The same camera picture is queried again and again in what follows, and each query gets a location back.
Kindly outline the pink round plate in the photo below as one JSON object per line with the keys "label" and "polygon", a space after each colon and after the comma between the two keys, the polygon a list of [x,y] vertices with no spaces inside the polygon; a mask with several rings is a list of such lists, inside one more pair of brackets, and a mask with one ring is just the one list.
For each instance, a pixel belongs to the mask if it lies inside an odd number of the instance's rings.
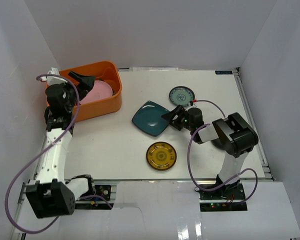
{"label": "pink round plate", "polygon": [[96,80],[92,90],[80,101],[80,104],[88,104],[112,96],[113,90],[111,86],[102,80]]}

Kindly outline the teal square plate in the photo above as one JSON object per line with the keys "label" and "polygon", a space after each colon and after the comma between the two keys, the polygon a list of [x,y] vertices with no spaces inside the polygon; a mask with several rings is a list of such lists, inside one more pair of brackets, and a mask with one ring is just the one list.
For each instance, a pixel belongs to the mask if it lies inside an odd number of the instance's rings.
{"label": "teal square plate", "polygon": [[132,123],[142,132],[152,136],[159,136],[169,125],[162,115],[169,113],[165,107],[148,100],[132,118]]}

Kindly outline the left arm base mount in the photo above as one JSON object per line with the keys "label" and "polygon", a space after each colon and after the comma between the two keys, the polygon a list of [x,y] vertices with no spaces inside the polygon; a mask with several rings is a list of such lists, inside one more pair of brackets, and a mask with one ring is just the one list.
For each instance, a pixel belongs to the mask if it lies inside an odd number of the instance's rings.
{"label": "left arm base mount", "polygon": [[76,210],[111,210],[114,205],[111,185],[95,185],[92,192],[83,194],[75,203]]}

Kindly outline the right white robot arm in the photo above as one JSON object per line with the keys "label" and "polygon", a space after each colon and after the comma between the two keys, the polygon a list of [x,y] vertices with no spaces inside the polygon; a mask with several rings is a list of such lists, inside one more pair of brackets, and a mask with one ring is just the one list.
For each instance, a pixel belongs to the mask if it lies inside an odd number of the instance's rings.
{"label": "right white robot arm", "polygon": [[[187,147],[187,167],[189,176],[200,192],[216,192],[216,195],[226,200],[234,193],[233,184],[240,180],[245,172],[252,172],[255,176],[256,186],[258,185],[258,174],[252,168],[242,169],[243,163],[248,154],[259,143],[255,130],[237,112],[223,118],[216,119],[211,123],[204,123],[202,111],[197,107],[186,110],[178,105],[174,110],[161,116],[173,128],[178,131],[186,129],[190,132],[191,138]],[[191,169],[191,147],[192,143],[204,144],[218,140],[221,148],[225,151],[223,164],[216,176],[214,187],[204,188],[200,186]]]}

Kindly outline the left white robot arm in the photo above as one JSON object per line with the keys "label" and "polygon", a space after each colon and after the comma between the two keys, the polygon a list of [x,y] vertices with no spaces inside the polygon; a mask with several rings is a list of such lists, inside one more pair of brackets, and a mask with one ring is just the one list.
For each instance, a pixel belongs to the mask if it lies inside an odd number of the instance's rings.
{"label": "left white robot arm", "polygon": [[68,76],[77,81],[74,85],[62,76],[43,77],[48,107],[45,109],[46,148],[40,160],[40,169],[34,183],[26,187],[26,197],[39,219],[72,215],[76,201],[95,196],[96,187],[89,174],[65,180],[65,163],[68,147],[73,137],[75,105],[93,89],[95,78],[70,71]]}

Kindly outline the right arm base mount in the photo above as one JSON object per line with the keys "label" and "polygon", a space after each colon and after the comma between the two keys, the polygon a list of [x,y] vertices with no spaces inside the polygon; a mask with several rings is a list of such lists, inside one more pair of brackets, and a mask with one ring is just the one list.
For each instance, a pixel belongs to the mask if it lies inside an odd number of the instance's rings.
{"label": "right arm base mount", "polygon": [[245,212],[248,210],[247,203],[243,202],[246,194],[240,181],[215,191],[201,191],[197,187],[194,190],[199,194],[199,206],[202,213]]}

